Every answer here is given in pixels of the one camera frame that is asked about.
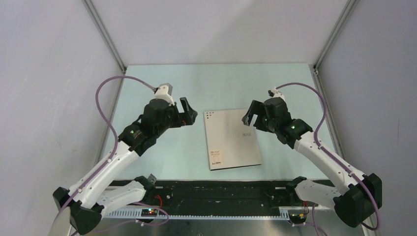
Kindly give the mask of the beige and black file folder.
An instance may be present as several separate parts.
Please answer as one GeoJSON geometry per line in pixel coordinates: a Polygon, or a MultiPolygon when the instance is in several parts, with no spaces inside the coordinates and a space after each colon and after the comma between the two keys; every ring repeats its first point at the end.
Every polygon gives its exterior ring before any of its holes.
{"type": "Polygon", "coordinates": [[[262,164],[254,127],[242,122],[246,109],[204,112],[210,171],[262,164]]]}

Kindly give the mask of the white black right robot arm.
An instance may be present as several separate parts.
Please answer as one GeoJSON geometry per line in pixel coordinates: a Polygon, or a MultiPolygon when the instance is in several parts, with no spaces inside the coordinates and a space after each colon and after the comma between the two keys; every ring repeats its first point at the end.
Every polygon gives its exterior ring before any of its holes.
{"type": "Polygon", "coordinates": [[[310,160],[330,180],[332,186],[297,177],[286,185],[286,199],[294,206],[312,202],[336,212],[342,222],[357,227],[382,207],[382,180],[376,174],[366,175],[340,156],[327,150],[315,138],[313,129],[303,120],[291,117],[281,97],[264,102],[253,100],[242,122],[257,130],[273,133],[284,145],[310,160]]]}

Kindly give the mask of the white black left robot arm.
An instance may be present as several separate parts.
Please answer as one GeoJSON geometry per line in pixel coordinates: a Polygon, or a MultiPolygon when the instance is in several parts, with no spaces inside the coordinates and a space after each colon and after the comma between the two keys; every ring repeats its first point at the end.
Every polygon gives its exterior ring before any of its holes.
{"type": "Polygon", "coordinates": [[[53,199],[62,214],[69,210],[68,224],[81,236],[92,232],[105,215],[125,205],[155,200],[151,182],[141,176],[122,188],[106,191],[111,182],[132,162],[142,156],[170,128],[193,125],[198,115],[181,97],[183,112],[167,98],[156,97],[139,117],[116,137],[113,149],[81,180],[69,188],[58,187],[53,199]]]}

